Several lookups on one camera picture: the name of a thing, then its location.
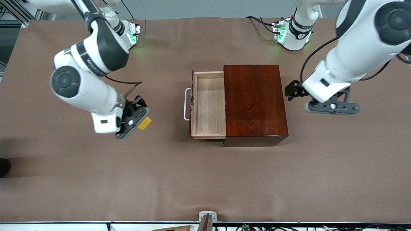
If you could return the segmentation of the black rounded object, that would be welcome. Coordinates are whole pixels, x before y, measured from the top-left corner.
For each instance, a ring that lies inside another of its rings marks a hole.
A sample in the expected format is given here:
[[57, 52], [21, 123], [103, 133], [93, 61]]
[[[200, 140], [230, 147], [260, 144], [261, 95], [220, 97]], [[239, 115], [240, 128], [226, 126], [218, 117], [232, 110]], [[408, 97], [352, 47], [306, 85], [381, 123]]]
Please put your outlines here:
[[6, 158], [0, 158], [0, 177], [5, 177], [11, 169], [11, 163]]

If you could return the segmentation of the yellow block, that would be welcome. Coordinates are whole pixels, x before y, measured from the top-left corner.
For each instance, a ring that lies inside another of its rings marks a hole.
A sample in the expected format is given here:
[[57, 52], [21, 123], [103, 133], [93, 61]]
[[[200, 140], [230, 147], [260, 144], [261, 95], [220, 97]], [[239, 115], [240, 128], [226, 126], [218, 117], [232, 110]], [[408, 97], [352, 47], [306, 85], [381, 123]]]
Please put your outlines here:
[[145, 130], [151, 122], [152, 120], [150, 117], [145, 117], [144, 120], [142, 120], [141, 123], [139, 123], [137, 127], [140, 130]]

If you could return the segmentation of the aluminium frame with braces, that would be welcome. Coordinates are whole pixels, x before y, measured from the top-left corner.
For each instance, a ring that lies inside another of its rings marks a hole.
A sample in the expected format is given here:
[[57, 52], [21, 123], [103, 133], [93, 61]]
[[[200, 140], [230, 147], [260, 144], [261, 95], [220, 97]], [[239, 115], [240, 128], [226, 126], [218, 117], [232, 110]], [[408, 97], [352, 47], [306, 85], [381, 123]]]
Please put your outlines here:
[[26, 28], [33, 20], [45, 20], [46, 14], [29, 0], [0, 0], [0, 28]]

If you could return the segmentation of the brown cardboard piece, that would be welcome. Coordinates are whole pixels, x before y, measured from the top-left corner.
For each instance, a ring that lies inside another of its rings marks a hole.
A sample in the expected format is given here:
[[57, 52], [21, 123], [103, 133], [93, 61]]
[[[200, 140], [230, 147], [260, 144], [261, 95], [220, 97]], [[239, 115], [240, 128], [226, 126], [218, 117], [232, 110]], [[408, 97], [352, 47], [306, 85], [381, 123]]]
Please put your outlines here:
[[177, 226], [177, 227], [165, 227], [159, 229], [153, 229], [152, 231], [191, 231], [191, 226]]

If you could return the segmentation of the brown table cover sheet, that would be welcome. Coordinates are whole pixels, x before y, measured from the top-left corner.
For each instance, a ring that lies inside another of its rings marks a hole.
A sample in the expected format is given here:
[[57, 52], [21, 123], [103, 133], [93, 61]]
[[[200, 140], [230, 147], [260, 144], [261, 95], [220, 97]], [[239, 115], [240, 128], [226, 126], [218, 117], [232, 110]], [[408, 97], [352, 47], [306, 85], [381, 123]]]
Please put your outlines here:
[[125, 68], [152, 123], [120, 141], [96, 134], [91, 115], [50, 90], [53, 57], [88, 36], [82, 21], [20, 29], [0, 82], [0, 222], [193, 221], [202, 210], [232, 222], [411, 223], [411, 68], [392, 61], [352, 85], [351, 116], [308, 114], [285, 102], [289, 136], [274, 147], [223, 147], [189, 137], [183, 119], [191, 70], [279, 64], [282, 85], [334, 36], [320, 19], [304, 50], [277, 46], [249, 19], [138, 21]]

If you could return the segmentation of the grey metal clamp bracket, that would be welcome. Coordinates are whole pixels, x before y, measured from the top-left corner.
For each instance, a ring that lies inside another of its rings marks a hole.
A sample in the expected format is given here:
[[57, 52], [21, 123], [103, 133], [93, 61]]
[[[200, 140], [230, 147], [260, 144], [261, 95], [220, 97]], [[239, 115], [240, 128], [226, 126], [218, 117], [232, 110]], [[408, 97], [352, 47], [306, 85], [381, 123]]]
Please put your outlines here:
[[199, 225], [197, 231], [218, 231], [214, 227], [214, 222], [217, 222], [217, 213], [214, 211], [201, 211], [199, 213]]

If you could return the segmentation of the dark brown wooden cabinet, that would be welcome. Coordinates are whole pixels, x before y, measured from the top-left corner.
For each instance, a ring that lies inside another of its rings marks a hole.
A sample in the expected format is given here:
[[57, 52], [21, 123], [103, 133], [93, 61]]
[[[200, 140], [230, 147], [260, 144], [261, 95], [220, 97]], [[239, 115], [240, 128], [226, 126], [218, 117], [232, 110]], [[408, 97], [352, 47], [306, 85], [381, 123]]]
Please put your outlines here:
[[225, 65], [225, 147], [273, 147], [289, 136], [277, 64]]

